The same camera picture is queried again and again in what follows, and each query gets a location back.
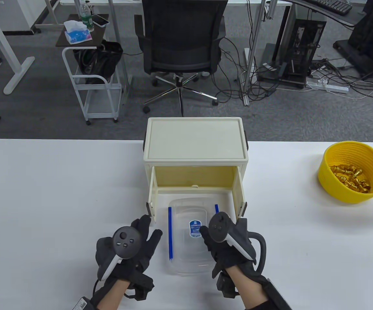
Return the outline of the person's left hand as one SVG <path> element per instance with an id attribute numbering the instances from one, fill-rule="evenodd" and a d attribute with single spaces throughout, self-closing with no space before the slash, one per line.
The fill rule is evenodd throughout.
<path id="1" fill-rule="evenodd" d="M 136 292 L 133 298 L 146 298 L 154 283 L 151 277 L 145 275 L 145 271 L 162 236 L 160 229 L 150 234 L 150 225 L 151 217 L 143 215 L 130 226 L 120 227 L 112 237 L 97 241 L 95 260 L 98 264 L 98 281 L 126 280 L 129 289 Z"/>

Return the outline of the person's right hand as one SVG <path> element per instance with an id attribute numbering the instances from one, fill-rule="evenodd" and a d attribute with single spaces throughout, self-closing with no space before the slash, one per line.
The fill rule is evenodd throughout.
<path id="1" fill-rule="evenodd" d="M 261 285 L 266 285 L 268 280 L 261 273 L 254 270 L 252 260 L 247 259 L 235 247 L 228 245 L 227 242 L 217 243 L 209 234 L 207 226 L 200 227 L 200 233 L 208 251 L 211 253 L 216 265 L 212 270 L 214 279 L 221 271 L 226 272 L 227 268 L 238 267 L 239 270 L 250 280 Z"/>

